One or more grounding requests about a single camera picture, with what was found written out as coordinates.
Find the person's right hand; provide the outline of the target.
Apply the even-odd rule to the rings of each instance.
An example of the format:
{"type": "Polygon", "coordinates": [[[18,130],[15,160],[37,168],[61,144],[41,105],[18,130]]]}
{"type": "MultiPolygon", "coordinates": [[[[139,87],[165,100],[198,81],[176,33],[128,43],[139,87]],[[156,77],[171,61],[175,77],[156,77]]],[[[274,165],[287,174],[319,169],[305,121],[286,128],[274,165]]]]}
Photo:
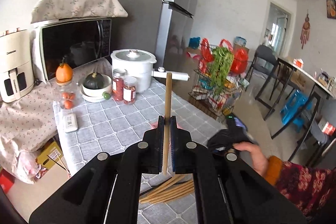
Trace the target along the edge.
{"type": "Polygon", "coordinates": [[[247,151],[250,153],[252,159],[253,169],[260,175],[264,176],[267,169],[269,161],[266,156],[262,153],[261,148],[258,145],[241,142],[233,144],[234,149],[238,151],[247,151]]]}

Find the patterned red sleeve forearm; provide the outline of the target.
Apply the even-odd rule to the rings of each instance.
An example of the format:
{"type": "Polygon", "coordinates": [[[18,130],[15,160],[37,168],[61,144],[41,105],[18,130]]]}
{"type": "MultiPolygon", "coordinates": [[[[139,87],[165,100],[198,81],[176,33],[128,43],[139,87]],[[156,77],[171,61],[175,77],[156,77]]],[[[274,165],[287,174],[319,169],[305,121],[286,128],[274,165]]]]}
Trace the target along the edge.
{"type": "Polygon", "coordinates": [[[335,213],[335,169],[317,169],[271,156],[264,178],[310,219],[335,213]]]}

